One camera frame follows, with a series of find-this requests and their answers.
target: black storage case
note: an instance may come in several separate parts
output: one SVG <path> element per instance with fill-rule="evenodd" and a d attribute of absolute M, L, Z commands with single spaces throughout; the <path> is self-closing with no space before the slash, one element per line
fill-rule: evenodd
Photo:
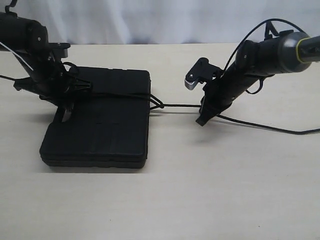
<path fill-rule="evenodd" d="M 93 93 L 149 94 L 144 70 L 79 67 Z M 70 118 L 58 108 L 40 155 L 53 167 L 142 168 L 148 154 L 150 103 L 146 99 L 100 97 L 75 102 Z"/>

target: white table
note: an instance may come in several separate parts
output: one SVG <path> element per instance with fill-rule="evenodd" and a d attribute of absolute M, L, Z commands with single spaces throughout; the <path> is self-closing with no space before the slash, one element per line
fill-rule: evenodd
<path fill-rule="evenodd" d="M 186 73 L 200 57 L 223 67 L 234 47 L 75 45 L 67 60 L 148 70 L 165 103 L 198 104 L 203 91 L 184 87 Z M 0 52 L 0 74 L 27 76 L 8 52 Z M 292 130 L 320 127 L 319 76 L 317 64 L 277 75 L 224 114 Z M 196 109 L 167 108 L 151 114 L 143 169 L 50 168 L 39 148 L 55 111 L 1 80 L 0 239 L 320 239 L 320 134 L 219 119 L 200 127 Z"/>

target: white curtain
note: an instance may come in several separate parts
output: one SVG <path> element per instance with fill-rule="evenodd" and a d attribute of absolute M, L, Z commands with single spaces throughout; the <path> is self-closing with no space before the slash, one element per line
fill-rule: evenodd
<path fill-rule="evenodd" d="M 320 0 L 19 0 L 13 11 L 46 26 L 51 42 L 72 44 L 239 42 L 268 18 L 320 35 Z"/>

